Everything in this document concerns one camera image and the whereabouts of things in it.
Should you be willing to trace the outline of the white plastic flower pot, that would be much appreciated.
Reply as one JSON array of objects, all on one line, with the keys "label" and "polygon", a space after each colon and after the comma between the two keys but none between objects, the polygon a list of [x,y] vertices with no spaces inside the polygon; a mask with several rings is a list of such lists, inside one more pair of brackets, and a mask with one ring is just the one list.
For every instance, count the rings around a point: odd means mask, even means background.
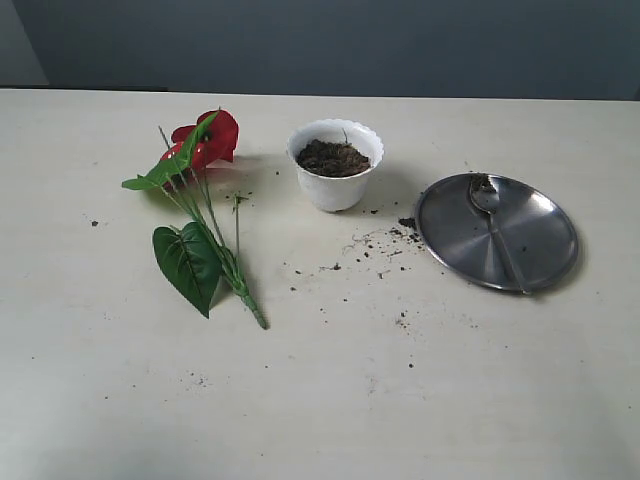
[{"label": "white plastic flower pot", "polygon": [[[355,175],[327,177],[305,170],[297,163],[297,155],[313,140],[350,143],[369,159],[370,166]],[[287,140],[286,153],[296,167],[299,186],[319,210],[338,212],[356,205],[364,196],[370,174],[381,163],[384,145],[377,133],[352,120],[315,120],[293,131]]]}]

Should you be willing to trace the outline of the steel spoon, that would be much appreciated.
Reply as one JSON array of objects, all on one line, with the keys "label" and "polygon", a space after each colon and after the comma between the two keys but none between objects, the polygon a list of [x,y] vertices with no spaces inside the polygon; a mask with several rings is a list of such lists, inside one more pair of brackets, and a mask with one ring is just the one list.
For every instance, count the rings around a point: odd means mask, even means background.
[{"label": "steel spoon", "polygon": [[508,245],[502,235],[497,220],[497,213],[501,204],[500,197],[490,177],[484,173],[473,173],[469,183],[468,196],[474,208],[486,216],[489,233],[496,245],[506,272],[520,293],[530,295],[531,290],[529,285],[521,269],[513,260]]}]

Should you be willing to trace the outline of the dark brown potting soil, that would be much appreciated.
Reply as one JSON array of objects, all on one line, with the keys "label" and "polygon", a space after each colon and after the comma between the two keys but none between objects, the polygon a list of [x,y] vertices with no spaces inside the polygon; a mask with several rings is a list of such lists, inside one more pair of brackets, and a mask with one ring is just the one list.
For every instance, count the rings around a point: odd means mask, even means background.
[{"label": "dark brown potting soil", "polygon": [[345,178],[365,172],[371,160],[351,143],[310,141],[296,156],[304,170],[323,177]]}]

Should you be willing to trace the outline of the red artificial flower with leaves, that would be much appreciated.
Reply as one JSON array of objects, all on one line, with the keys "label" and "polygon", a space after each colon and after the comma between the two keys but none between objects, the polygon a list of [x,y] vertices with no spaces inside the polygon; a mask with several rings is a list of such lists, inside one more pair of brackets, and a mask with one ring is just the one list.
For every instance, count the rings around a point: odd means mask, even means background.
[{"label": "red artificial flower with leaves", "polygon": [[218,284],[225,281],[267,330],[270,324],[241,266],[240,237],[230,249],[216,219],[207,174],[212,163],[234,160],[238,139],[239,125],[231,113],[221,108],[206,111],[194,124],[164,136],[167,150],[158,162],[146,174],[124,180],[121,187],[157,190],[189,217],[180,228],[155,228],[152,247],[164,277],[201,315],[210,315]]}]

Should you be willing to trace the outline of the loose green stem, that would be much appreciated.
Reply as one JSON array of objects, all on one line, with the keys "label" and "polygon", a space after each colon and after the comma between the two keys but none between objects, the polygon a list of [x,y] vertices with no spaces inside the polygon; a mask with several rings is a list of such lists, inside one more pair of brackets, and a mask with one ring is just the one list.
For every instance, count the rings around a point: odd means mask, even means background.
[{"label": "loose green stem", "polygon": [[234,225],[235,225],[235,257],[237,263],[241,262],[241,244],[240,244],[240,205],[243,201],[247,200],[247,197],[242,196],[240,193],[235,193],[233,196],[233,213],[234,213]]}]

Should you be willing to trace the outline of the round steel plate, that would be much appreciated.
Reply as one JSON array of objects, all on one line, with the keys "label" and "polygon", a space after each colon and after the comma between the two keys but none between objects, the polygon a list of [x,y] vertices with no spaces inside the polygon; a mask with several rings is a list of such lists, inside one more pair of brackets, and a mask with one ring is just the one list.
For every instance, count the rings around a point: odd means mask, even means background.
[{"label": "round steel plate", "polygon": [[[414,213],[417,232],[434,258],[471,283],[522,294],[504,268],[486,216],[469,199],[473,173],[441,179],[421,194]],[[579,258],[579,236],[570,217],[535,188],[487,175],[499,193],[502,235],[531,294],[556,285]]]}]

